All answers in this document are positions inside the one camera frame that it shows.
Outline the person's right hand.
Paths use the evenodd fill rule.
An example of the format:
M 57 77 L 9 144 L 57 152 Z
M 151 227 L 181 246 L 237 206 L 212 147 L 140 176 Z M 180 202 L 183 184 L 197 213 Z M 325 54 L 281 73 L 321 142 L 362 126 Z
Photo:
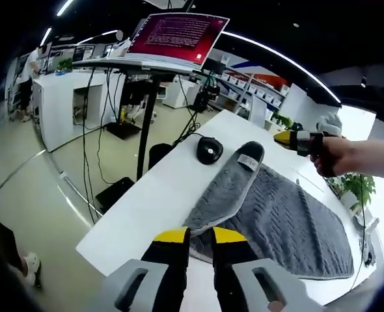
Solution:
M 355 172 L 358 168 L 358 153 L 361 141 L 350 141 L 346 138 L 323 137 L 319 151 L 310 155 L 317 173 L 323 177 L 341 176 Z

